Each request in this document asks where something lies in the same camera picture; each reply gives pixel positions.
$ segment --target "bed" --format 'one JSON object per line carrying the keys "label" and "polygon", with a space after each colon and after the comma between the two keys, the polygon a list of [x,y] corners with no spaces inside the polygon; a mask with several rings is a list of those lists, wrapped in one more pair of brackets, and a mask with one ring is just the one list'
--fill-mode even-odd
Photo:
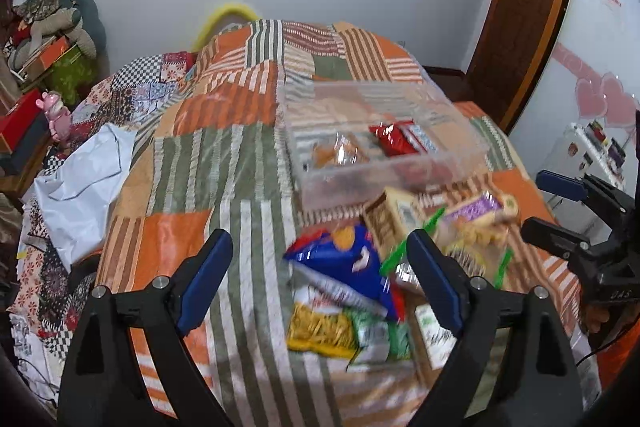
{"label": "bed", "polygon": [[[20,292],[12,312],[42,341],[50,381],[91,286],[143,288],[198,252],[210,232],[228,230],[236,251],[201,327],[185,342],[207,385],[235,425],[405,425],[427,390],[412,367],[351,373],[345,360],[286,348],[292,311],[282,254],[313,227],[353,219],[360,207],[303,212],[296,199],[278,92],[285,83],[323,80],[432,82],[400,46],[348,23],[258,20],[186,52],[133,61],[101,81],[74,111],[72,149],[106,122],[137,131],[129,177],[115,205],[97,273],[71,292],[37,208],[26,206]],[[487,188],[516,196],[521,218],[552,219],[517,153],[473,103],[456,107],[490,151],[473,177],[420,195],[426,210]],[[64,161],[46,159],[45,172]],[[566,263],[526,245],[517,227],[508,288],[545,285],[568,334],[579,286]],[[172,413],[145,339],[132,330],[156,409]]]}

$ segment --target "green snack bag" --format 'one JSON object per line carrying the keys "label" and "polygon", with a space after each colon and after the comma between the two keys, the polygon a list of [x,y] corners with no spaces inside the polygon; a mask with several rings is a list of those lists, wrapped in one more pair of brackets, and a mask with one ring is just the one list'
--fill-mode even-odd
{"label": "green snack bag", "polygon": [[350,364],[410,360],[409,326],[389,322],[357,309],[346,310],[360,346]]}

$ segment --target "metal screw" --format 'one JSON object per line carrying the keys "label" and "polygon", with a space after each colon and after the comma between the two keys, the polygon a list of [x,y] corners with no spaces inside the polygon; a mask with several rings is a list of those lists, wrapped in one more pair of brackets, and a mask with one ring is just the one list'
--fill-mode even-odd
{"label": "metal screw", "polygon": [[96,286],[91,291],[91,295],[94,296],[96,299],[102,299],[105,293],[107,293],[107,288],[105,288],[104,286]]}
{"label": "metal screw", "polygon": [[538,299],[546,299],[549,296],[549,291],[544,286],[536,286],[533,293]]}
{"label": "metal screw", "polygon": [[486,280],[482,277],[471,277],[471,288],[475,288],[476,290],[484,290],[486,288]]}
{"label": "metal screw", "polygon": [[159,275],[153,280],[151,284],[154,288],[161,290],[162,288],[166,288],[169,284],[169,277],[167,277],[166,275]]}

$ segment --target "plastic storage box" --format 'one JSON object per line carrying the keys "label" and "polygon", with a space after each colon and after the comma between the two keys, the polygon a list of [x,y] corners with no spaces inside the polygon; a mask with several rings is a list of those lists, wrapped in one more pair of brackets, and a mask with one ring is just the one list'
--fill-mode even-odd
{"label": "plastic storage box", "polygon": [[[413,192],[460,181],[484,164],[488,145],[436,86],[414,83],[285,84],[281,115],[304,210],[362,203],[385,187]],[[369,126],[414,120],[433,151],[387,157]],[[313,151],[338,133],[354,137],[367,162],[316,168]]]}

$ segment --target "black clamp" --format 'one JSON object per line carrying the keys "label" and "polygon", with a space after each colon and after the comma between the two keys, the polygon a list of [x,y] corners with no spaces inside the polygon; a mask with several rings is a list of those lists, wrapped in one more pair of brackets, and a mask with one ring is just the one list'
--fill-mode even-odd
{"label": "black clamp", "polygon": [[609,321],[598,333],[589,336],[595,349],[620,333],[626,305],[640,301],[640,227],[636,202],[622,190],[589,174],[576,180],[541,171],[536,185],[546,192],[580,201],[611,228],[609,238],[599,245],[591,245],[586,236],[537,217],[527,219],[521,230],[524,241],[567,261],[568,269],[580,281],[585,304],[609,309]]}
{"label": "black clamp", "polygon": [[215,230],[172,277],[143,290],[112,294],[96,286],[74,333],[60,388],[58,424],[166,426],[175,419],[154,409],[129,328],[142,328],[158,377],[180,424],[232,424],[207,387],[183,338],[198,327],[233,255],[231,237]]}
{"label": "black clamp", "polygon": [[[409,235],[406,249],[436,318],[458,338],[409,425],[574,425],[582,415],[580,383],[548,290],[536,286],[523,295],[496,290],[482,277],[469,279],[424,230]],[[511,331],[491,400],[465,418],[498,328]]]}

